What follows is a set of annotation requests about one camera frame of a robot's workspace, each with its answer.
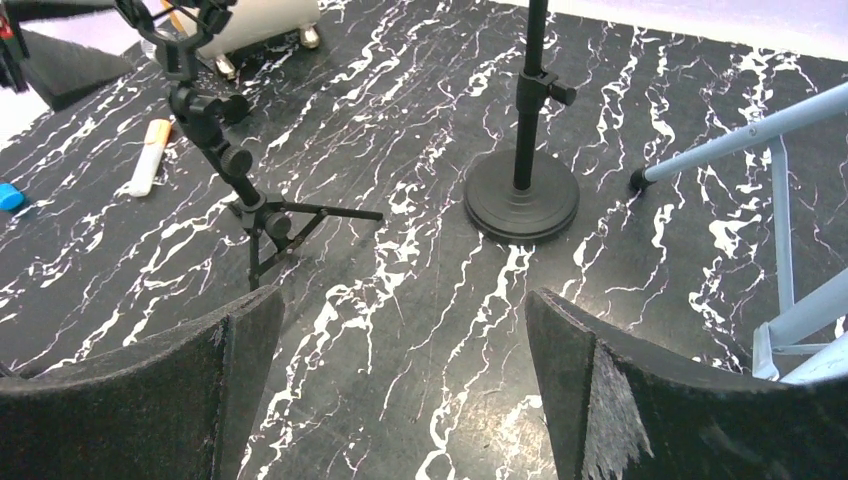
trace light blue metal frame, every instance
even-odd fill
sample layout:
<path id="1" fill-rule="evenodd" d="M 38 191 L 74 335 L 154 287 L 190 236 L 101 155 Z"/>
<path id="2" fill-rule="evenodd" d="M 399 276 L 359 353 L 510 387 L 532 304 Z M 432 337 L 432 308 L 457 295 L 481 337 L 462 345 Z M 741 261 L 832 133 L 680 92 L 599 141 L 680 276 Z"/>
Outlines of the light blue metal frame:
<path id="1" fill-rule="evenodd" d="M 795 303 L 792 226 L 789 215 L 789 156 L 783 135 L 848 110 L 848 83 L 834 87 L 768 117 L 722 135 L 645 170 L 649 182 L 668 179 L 688 168 L 766 144 L 772 161 L 777 290 L 780 315 L 754 332 L 753 375 L 777 380 L 773 354 L 813 356 L 782 382 L 808 383 L 848 375 L 848 335 L 830 344 L 801 344 L 813 333 L 848 314 L 848 269 Z"/>

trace tripod leg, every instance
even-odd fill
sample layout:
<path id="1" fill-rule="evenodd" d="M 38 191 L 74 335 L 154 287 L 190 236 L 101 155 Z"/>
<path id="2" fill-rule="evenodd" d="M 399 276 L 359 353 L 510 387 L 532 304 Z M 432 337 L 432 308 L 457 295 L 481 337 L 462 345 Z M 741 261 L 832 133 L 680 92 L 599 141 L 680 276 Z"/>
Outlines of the tripod leg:
<path id="1" fill-rule="evenodd" d="M 251 292 L 259 288 L 259 277 L 262 275 L 259 271 L 259 267 L 261 266 L 259 263 L 260 236 L 261 234 L 256 229 L 250 232 L 250 270 L 247 272 L 247 275 Z"/>
<path id="2" fill-rule="evenodd" d="M 311 205 L 308 203 L 285 202 L 284 208 L 290 212 L 314 213 L 316 215 L 322 211 L 326 211 L 326 216 L 332 217 L 360 218 L 363 220 L 375 220 L 378 222 L 383 219 L 382 212 L 372 212 L 369 210 L 354 210 L 351 208 L 327 207 L 325 205 Z"/>
<path id="3" fill-rule="evenodd" d="M 312 233 L 312 231 L 315 230 L 316 227 L 318 227 L 322 220 L 327 218 L 327 215 L 328 212 L 326 209 L 322 209 L 316 212 L 315 216 L 312 217 L 312 220 L 310 220 L 309 223 L 304 225 L 303 228 L 301 228 L 300 231 L 297 232 L 297 235 L 295 235 L 295 237 L 292 239 L 292 242 L 286 249 L 286 253 L 292 253 L 297 247 L 303 244 L 303 242 L 306 241 L 306 237 L 308 237 L 309 234 Z"/>

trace tripod stand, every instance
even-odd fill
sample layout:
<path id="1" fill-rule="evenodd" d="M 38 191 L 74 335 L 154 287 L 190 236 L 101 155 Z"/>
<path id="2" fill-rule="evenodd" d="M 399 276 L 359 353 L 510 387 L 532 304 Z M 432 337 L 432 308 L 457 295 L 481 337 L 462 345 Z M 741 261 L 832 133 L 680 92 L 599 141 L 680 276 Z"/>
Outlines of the tripod stand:
<path id="1" fill-rule="evenodd" d="M 227 141 L 218 119 L 223 116 L 228 123 L 239 122 L 248 115 L 250 104 L 242 95 L 221 98 L 205 95 L 194 88 L 198 70 L 195 52 L 223 30 L 232 16 L 227 9 L 236 2 L 180 0 L 170 3 L 170 8 L 153 16 L 140 0 L 116 0 L 118 10 L 127 23 L 138 30 L 143 38 L 156 45 L 159 63 L 166 78 L 171 81 L 168 105 L 183 134 L 200 149 L 212 168 L 239 197 L 229 208 L 241 219 L 242 228 L 250 237 L 250 289 L 259 288 L 259 278 L 303 244 L 325 218 L 335 216 L 382 220 L 383 214 L 380 212 L 288 202 L 282 195 L 265 193 L 251 183 L 247 174 L 253 165 L 252 155 Z M 196 8 L 198 11 L 193 14 L 186 8 Z M 197 23 L 194 35 L 173 39 L 156 31 L 154 21 L 174 10 L 179 10 Z M 292 227 L 288 212 L 312 214 L 312 219 L 294 237 L 288 236 Z M 260 260 L 259 241 L 263 232 L 268 235 L 277 252 Z"/>

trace floor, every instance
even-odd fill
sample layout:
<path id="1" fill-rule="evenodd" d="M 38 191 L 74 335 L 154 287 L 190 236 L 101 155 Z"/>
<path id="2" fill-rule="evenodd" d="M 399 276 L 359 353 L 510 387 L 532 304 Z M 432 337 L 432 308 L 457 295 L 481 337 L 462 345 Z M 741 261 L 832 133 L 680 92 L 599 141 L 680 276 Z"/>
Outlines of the floor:
<path id="1" fill-rule="evenodd" d="M 325 5 L 323 48 L 287 37 L 245 60 L 235 88 L 255 108 L 228 134 L 255 155 L 257 185 L 387 218 L 331 219 L 265 278 L 283 285 L 294 326 L 241 478 L 555 478 L 521 309 L 534 288 L 746 371 L 753 329 L 777 311 L 767 152 L 638 198 L 627 180 L 839 84 L 848 65 L 553 16 L 550 70 L 580 96 L 568 111 L 548 105 L 539 146 L 577 175 L 581 210 L 563 238 L 501 247 L 468 224 L 462 181 L 514 144 L 525 14 L 338 0 Z M 168 115 L 157 67 L 133 55 L 136 73 L 40 118 L 0 158 L 32 201 L 0 231 L 0 360 L 23 371 L 138 341 L 246 291 L 234 197 L 184 139 L 148 198 L 125 194 L 147 122 Z M 799 295 L 846 266 L 846 127 L 839 117 L 786 140 Z"/>

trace white wall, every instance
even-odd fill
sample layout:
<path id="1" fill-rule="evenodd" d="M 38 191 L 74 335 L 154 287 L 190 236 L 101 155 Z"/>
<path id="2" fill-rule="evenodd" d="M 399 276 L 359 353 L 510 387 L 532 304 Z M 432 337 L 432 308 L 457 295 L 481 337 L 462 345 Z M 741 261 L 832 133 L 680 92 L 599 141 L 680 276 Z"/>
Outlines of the white wall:
<path id="1" fill-rule="evenodd" d="M 529 0 L 493 0 L 527 6 Z M 848 60 L 846 0 L 549 0 L 581 17 Z"/>

